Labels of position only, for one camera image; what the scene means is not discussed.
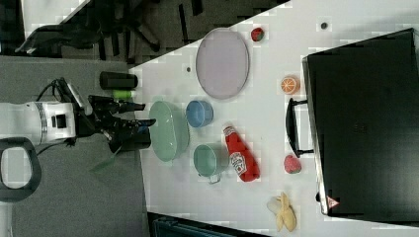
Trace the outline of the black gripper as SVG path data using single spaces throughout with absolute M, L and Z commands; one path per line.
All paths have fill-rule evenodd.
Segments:
M 122 118 L 115 117 L 115 114 L 126 112 L 143 111 L 145 104 L 115 101 L 111 97 L 94 96 L 88 97 L 93 112 L 89 116 L 78 116 L 76 118 L 76 135 L 78 138 L 88 137 L 95 133 L 102 133 L 108 139 L 112 152 L 116 152 L 128 140 L 128 130 L 131 128 L 137 132 L 149 129 L 156 123 L 155 118 L 131 119 L 124 123 Z

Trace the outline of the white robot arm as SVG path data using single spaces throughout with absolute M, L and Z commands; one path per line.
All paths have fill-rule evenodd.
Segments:
M 80 96 L 62 96 L 51 102 L 3 103 L 1 157 L 28 159 L 30 176 L 20 186 L 12 187 L 8 175 L 2 173 L 1 200 L 18 202 L 37 190 L 42 180 L 38 145 L 44 150 L 58 144 L 72 146 L 78 138 L 102 133 L 112 152 L 149 147 L 149 128 L 156 120 L 119 117 L 144 109 L 144 104 L 93 95 L 86 100 Z

